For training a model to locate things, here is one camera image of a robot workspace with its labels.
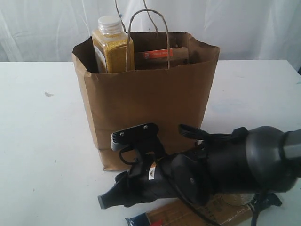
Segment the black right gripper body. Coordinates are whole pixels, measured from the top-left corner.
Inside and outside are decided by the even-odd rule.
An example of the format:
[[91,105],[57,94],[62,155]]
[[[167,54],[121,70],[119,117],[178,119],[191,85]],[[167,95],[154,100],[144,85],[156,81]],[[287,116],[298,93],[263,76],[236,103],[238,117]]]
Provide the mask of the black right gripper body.
[[212,195],[212,185],[203,163],[184,154],[142,165],[142,173],[134,175],[137,167],[135,165],[115,177],[115,183],[128,183],[132,205],[165,198],[183,198],[191,204],[205,205]]

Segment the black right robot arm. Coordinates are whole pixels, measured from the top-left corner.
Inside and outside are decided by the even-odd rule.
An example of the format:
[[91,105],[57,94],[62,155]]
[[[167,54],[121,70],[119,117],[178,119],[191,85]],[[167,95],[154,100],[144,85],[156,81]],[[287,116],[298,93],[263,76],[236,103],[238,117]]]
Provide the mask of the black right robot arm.
[[301,176],[300,130],[262,126],[210,134],[184,124],[178,129],[199,144],[167,154],[155,123],[112,133],[112,149],[119,154],[134,150],[137,158],[115,177],[108,192],[98,196],[102,209],[163,198],[205,205],[215,194],[284,193]]

